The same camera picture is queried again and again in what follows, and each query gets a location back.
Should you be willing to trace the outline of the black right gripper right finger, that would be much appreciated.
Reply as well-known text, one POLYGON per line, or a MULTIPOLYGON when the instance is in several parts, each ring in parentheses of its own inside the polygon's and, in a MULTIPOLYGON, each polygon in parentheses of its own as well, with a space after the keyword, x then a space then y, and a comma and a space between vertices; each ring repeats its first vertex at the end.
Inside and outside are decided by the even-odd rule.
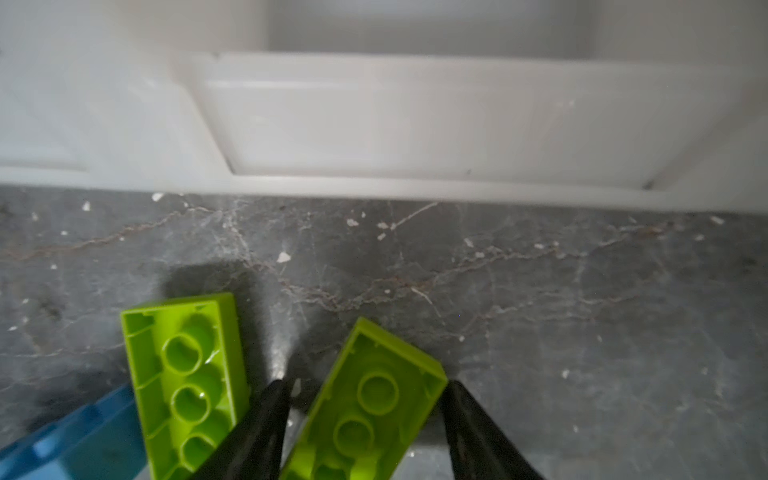
POLYGON ((461 382, 449 381, 440 409, 455 479, 543 479, 461 382))

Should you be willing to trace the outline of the green lego brick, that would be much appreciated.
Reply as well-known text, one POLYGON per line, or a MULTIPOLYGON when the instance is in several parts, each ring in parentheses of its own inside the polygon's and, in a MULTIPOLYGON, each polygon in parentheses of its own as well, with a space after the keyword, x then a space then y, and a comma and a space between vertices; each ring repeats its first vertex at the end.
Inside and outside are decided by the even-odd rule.
POLYGON ((281 478, 391 478, 447 384, 438 360, 359 318, 281 478))
POLYGON ((249 409, 234 296, 143 304, 121 325, 150 475, 187 479, 249 409))

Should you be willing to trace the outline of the blue lego brick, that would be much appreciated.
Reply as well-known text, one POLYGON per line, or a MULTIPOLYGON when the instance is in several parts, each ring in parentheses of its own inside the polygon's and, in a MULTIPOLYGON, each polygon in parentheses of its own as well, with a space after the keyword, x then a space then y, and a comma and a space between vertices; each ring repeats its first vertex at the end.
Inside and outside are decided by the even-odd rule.
POLYGON ((133 479, 146 465, 128 384, 1 450, 3 479, 133 479))

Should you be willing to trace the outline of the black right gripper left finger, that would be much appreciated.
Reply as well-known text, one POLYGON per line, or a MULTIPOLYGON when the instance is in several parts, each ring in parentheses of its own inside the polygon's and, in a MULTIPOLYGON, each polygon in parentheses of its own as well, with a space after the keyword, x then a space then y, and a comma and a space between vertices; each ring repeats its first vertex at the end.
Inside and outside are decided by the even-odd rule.
POLYGON ((289 385, 272 381, 191 479, 278 479, 289 411, 289 385))

